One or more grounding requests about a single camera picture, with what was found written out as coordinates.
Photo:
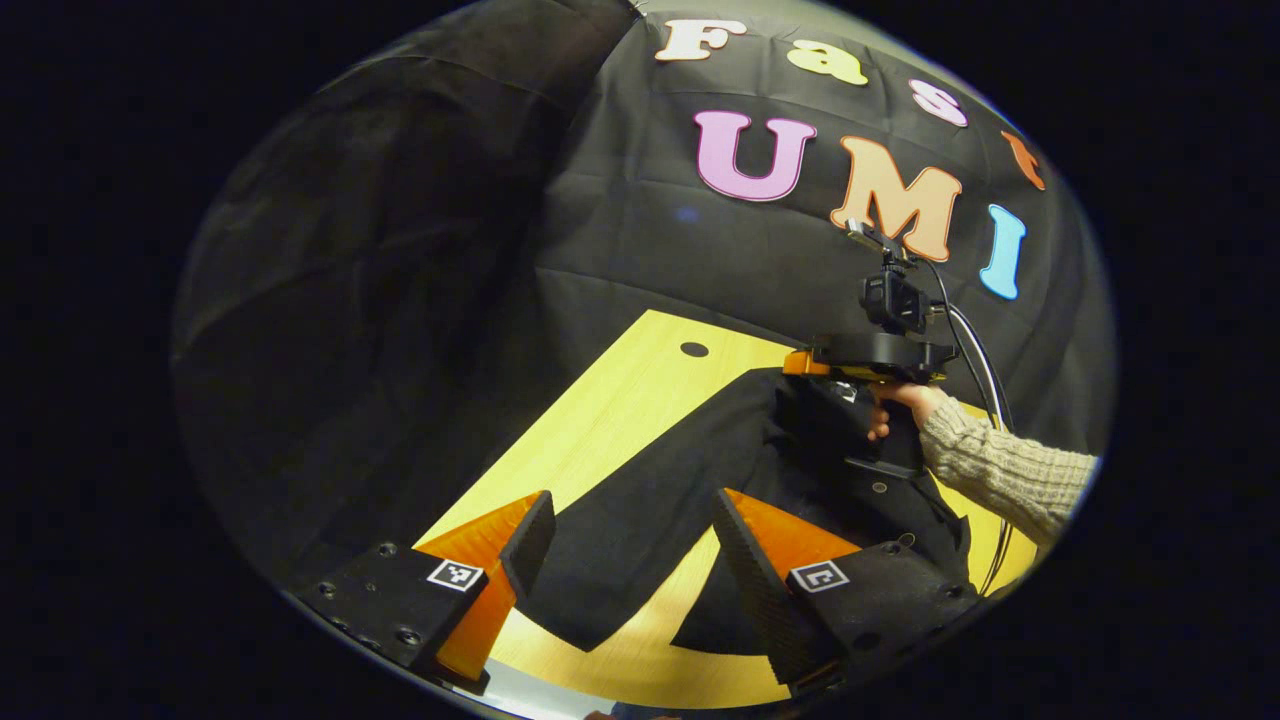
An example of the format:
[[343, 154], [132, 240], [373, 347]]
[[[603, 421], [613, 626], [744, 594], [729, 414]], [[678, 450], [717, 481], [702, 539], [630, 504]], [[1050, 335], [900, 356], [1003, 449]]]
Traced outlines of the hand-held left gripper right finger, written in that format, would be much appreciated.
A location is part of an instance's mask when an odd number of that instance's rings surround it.
[[792, 693], [883, 676], [983, 603], [966, 578], [901, 542], [860, 547], [735, 489], [716, 493], [713, 527], [774, 679]]

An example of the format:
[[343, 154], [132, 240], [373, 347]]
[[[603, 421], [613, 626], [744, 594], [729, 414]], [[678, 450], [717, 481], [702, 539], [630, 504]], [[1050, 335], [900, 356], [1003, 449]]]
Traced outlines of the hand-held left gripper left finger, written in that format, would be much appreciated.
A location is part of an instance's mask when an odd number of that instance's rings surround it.
[[534, 588], [554, 533], [553, 498], [543, 489], [413, 547], [383, 541], [301, 577], [291, 593], [415, 676], [481, 694], [486, 661]]

